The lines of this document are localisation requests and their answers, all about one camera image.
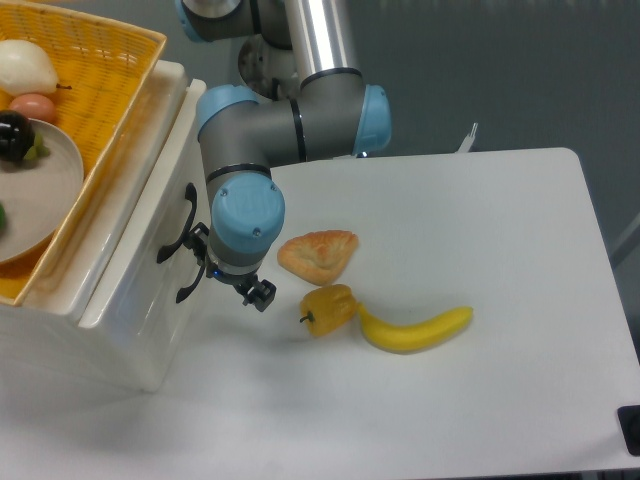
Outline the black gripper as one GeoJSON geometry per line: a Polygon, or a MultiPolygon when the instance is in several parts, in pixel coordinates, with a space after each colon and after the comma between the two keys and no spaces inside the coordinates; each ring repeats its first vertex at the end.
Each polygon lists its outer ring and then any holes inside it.
{"type": "Polygon", "coordinates": [[[182,292],[194,292],[201,279],[206,276],[234,287],[242,296],[243,305],[253,305],[259,312],[264,312],[276,296],[276,286],[268,280],[259,280],[255,272],[246,275],[225,273],[215,263],[208,253],[209,228],[202,222],[193,226],[183,239],[182,244],[192,251],[199,266],[195,280],[188,286],[182,287],[182,292]]]}

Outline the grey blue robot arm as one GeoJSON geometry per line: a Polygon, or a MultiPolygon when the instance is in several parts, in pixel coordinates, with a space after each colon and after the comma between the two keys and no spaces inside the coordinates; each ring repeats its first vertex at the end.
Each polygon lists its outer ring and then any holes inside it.
{"type": "Polygon", "coordinates": [[[195,42],[258,35],[293,56],[299,89],[291,97],[223,85],[196,106],[211,221],[187,227],[182,242],[200,277],[264,310],[276,289],[257,272],[285,218],[272,168],[385,148],[389,101],[362,78],[343,1],[179,1],[176,11],[195,42]]]}

